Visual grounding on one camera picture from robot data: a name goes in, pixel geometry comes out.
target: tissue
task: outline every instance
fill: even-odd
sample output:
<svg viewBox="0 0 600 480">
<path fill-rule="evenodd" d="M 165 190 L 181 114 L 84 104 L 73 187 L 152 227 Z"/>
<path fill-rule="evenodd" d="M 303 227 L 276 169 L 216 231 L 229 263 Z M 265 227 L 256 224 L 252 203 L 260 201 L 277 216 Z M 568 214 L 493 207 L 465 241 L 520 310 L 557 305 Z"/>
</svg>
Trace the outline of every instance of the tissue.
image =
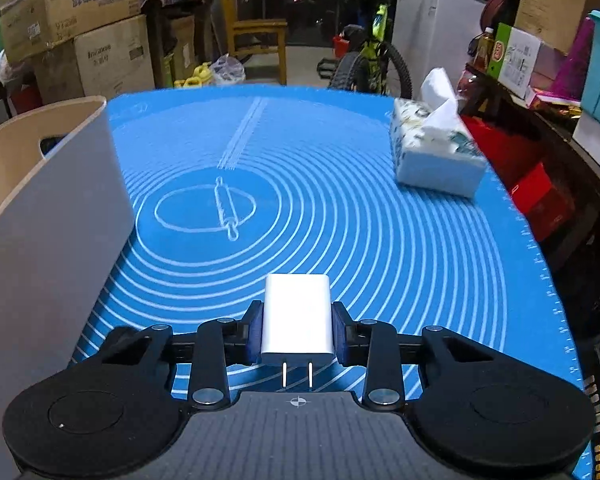
<svg viewBox="0 0 600 480">
<path fill-rule="evenodd" d="M 390 127 L 398 183 L 473 198 L 487 167 L 458 116 L 458 101 L 443 68 L 420 89 L 424 102 L 396 99 Z"/>
</svg>

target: plastic bottle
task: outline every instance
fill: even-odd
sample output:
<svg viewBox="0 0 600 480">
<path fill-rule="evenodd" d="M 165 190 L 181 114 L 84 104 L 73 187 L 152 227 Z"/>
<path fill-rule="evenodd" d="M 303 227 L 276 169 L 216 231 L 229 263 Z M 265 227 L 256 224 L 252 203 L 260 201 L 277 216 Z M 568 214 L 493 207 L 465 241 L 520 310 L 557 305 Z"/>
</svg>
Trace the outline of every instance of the plastic bottle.
<svg viewBox="0 0 600 480">
<path fill-rule="evenodd" d="M 475 53 L 474 66 L 482 72 L 487 71 L 493 51 L 493 29 L 487 27 L 478 42 L 478 50 Z"/>
</svg>

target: white power adapter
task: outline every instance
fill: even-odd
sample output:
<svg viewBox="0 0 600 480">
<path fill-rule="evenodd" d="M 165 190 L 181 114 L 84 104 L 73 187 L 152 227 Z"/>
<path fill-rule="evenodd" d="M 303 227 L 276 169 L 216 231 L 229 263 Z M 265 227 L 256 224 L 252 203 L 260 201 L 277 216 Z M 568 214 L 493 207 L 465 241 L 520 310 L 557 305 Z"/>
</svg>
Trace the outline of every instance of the white power adapter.
<svg viewBox="0 0 600 480">
<path fill-rule="evenodd" d="M 307 366 L 313 387 L 314 364 L 334 357 L 331 291 L 325 274 L 270 274 L 267 276 L 262 316 L 260 359 L 265 365 Z"/>
</svg>

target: bicycle tire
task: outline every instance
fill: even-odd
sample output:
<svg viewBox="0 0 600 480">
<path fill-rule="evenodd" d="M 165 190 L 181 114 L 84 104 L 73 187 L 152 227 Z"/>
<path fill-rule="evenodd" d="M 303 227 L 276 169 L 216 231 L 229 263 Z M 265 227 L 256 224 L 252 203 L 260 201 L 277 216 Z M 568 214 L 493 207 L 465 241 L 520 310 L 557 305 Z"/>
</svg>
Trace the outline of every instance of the bicycle tire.
<svg viewBox="0 0 600 480">
<path fill-rule="evenodd" d="M 411 99 L 413 97 L 413 85 L 411 83 L 411 74 L 407 63 L 391 43 L 383 41 L 382 47 L 386 49 L 387 56 L 392 61 L 400 78 L 400 97 L 402 99 Z"/>
<path fill-rule="evenodd" d="M 336 67 L 329 88 L 366 93 L 369 89 L 369 61 L 359 52 L 347 52 Z"/>
</svg>

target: blue table surface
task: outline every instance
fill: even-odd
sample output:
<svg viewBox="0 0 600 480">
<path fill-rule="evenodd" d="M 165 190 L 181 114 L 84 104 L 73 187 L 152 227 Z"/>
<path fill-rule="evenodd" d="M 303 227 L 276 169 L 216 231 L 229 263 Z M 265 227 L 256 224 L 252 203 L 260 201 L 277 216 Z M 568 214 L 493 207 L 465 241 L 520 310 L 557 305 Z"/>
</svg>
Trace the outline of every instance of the blue table surface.
<svg viewBox="0 0 600 480">
<path fill-rule="evenodd" d="M 489 168 L 475 201 L 394 181 L 389 98 L 243 85 L 121 96 L 108 105 L 136 228 L 73 359 L 122 324 L 239 318 L 272 272 L 324 273 L 354 319 L 418 334 L 439 324 L 576 384 L 562 304 L 525 218 Z M 173 394 L 183 396 L 187 365 Z M 229 370 L 232 392 L 281 371 Z M 364 368 L 315 371 L 318 391 L 362 394 Z M 306 370 L 289 372 L 305 391 Z M 404 367 L 408 397 L 421 393 Z M 576 476 L 590 477 L 589 451 Z"/>
</svg>

